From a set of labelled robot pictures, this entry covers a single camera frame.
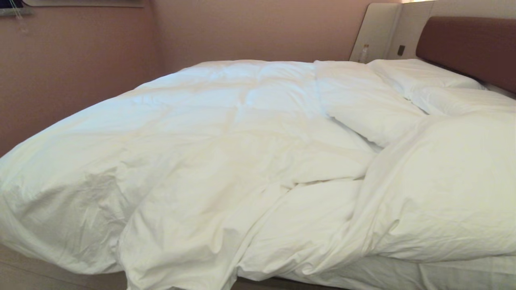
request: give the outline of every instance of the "bed frame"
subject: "bed frame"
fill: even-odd
[[[431,17],[416,55],[516,94],[516,19]]]

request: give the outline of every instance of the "duvet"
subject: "duvet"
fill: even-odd
[[[368,254],[515,254],[514,116],[432,118],[397,97],[351,62],[209,62],[159,78],[0,159],[0,243],[77,273],[125,270],[132,290],[229,289],[237,273],[310,274]],[[378,124],[330,117],[352,109],[342,100],[412,121],[382,127],[377,154],[355,131]],[[439,146],[450,128],[464,138]]]

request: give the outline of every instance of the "mattress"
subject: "mattress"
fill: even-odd
[[[516,289],[516,256],[425,264],[370,256],[316,275],[282,277],[350,290]]]

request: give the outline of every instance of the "bed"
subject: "bed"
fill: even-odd
[[[218,61],[143,84],[0,159],[0,243],[133,290],[516,288],[516,101],[479,82],[516,92],[498,31],[516,21],[431,18],[426,61]]]

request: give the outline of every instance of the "pillowcase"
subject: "pillowcase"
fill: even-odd
[[[387,147],[427,116],[366,65],[348,61],[316,64],[326,112],[381,147]]]
[[[516,111],[516,100],[502,94],[475,89],[424,88],[412,103],[431,115],[457,116],[474,111]]]
[[[418,59],[378,59],[370,62],[368,66],[408,100],[412,98],[414,90],[425,87],[485,89],[472,78]]]
[[[415,262],[516,254],[516,114],[428,116],[378,154],[352,221],[365,248]]]

